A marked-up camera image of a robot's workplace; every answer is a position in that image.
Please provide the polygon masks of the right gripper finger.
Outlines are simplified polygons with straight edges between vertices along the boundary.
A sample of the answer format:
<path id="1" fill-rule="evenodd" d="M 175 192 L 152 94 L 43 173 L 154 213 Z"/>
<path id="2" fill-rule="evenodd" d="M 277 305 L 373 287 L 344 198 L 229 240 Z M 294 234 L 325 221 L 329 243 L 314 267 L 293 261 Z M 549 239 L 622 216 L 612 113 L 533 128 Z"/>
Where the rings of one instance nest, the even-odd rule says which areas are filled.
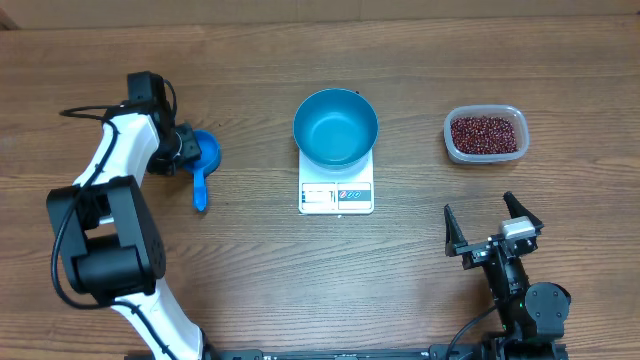
<path id="1" fill-rule="evenodd" d="M 468 242 L 449 205 L 444 207 L 444 220 L 446 227 L 445 254 L 448 257 L 458 256 L 461 248 L 466 247 Z"/>
<path id="2" fill-rule="evenodd" d="M 503 200 L 512 219 L 527 217 L 536 231 L 540 231 L 543 228 L 543 222 L 532 212 L 530 212 L 526 207 L 524 207 L 512 192 L 505 192 L 503 194 Z"/>

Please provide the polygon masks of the blue plastic measuring scoop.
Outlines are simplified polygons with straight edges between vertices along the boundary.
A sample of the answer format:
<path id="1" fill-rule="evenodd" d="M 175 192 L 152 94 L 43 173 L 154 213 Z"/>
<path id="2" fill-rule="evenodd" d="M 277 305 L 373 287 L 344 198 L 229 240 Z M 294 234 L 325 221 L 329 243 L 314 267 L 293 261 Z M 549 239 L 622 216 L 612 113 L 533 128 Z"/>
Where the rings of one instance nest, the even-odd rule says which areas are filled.
<path id="1" fill-rule="evenodd" d="M 221 148 L 216 137 L 208 131 L 195 130 L 194 135 L 201 149 L 201 156 L 184 168 L 193 177 L 193 206 L 199 212 L 204 212 L 208 205 L 206 177 L 219 167 Z"/>

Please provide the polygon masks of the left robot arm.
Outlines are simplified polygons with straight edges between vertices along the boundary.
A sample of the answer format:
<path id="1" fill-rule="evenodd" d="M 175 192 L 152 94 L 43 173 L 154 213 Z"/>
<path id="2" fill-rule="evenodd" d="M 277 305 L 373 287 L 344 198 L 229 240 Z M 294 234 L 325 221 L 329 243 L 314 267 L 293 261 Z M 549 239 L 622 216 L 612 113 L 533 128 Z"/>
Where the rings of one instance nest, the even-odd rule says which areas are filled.
<path id="1" fill-rule="evenodd" d="M 127 87 L 118 105 L 61 113 L 99 121 L 103 137 L 74 183 L 48 194 L 52 283 L 73 308 L 120 313 L 151 359 L 213 359 L 204 331 L 169 289 L 165 248 L 141 192 L 146 173 L 172 176 L 198 161 L 202 150 L 191 126 L 175 122 L 177 97 L 168 80 L 131 73 Z"/>

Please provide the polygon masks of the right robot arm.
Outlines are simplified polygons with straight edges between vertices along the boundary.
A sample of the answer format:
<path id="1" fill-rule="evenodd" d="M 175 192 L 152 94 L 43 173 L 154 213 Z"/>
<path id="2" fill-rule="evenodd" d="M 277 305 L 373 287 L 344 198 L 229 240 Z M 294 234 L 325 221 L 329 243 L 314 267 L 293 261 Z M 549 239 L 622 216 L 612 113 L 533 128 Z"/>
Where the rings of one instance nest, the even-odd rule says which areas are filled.
<path id="1" fill-rule="evenodd" d="M 543 222 L 510 192 L 503 195 L 510 218 L 483 243 L 465 239 L 450 206 L 444 207 L 445 254 L 460 256 L 469 270 L 483 269 L 494 305 L 460 329 L 447 345 L 446 359 L 566 359 L 564 336 L 571 295 L 551 282 L 532 284 L 521 257 L 538 249 Z M 491 313 L 499 315 L 502 330 L 483 336 L 476 345 L 461 344 L 463 335 Z"/>

